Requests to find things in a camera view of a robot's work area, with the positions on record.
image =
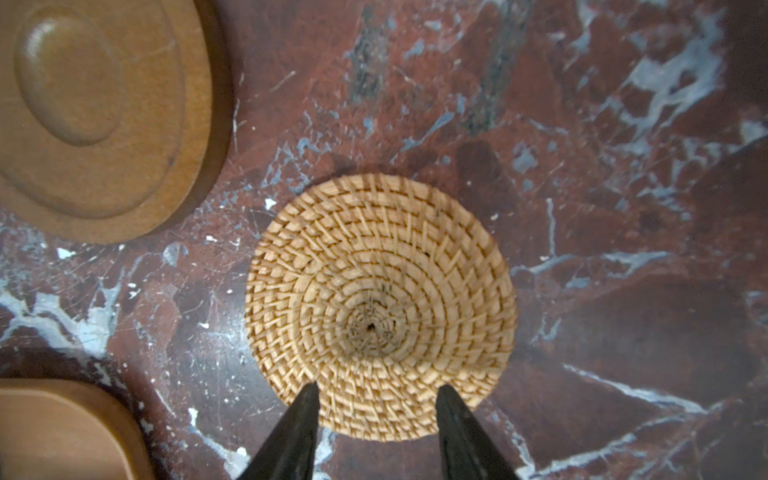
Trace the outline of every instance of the wooden lid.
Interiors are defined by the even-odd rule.
[[[517,326],[496,242],[455,200],[357,175],[314,187],[263,234],[246,291],[253,354],[290,404],[320,388],[320,423],[357,439],[437,432],[438,388],[476,407]]]
[[[190,213],[227,151],[208,0],[0,2],[0,98],[0,204],[73,240],[129,240]]]

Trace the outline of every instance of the marble table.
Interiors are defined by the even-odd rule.
[[[243,328],[260,232],[380,171],[506,256],[517,346],[476,415],[521,478],[768,475],[764,2],[214,3],[236,97],[216,186],[119,245],[0,208],[0,376],[99,385],[158,478],[234,478],[285,410]],[[320,433],[315,479],[439,476],[434,436]]]

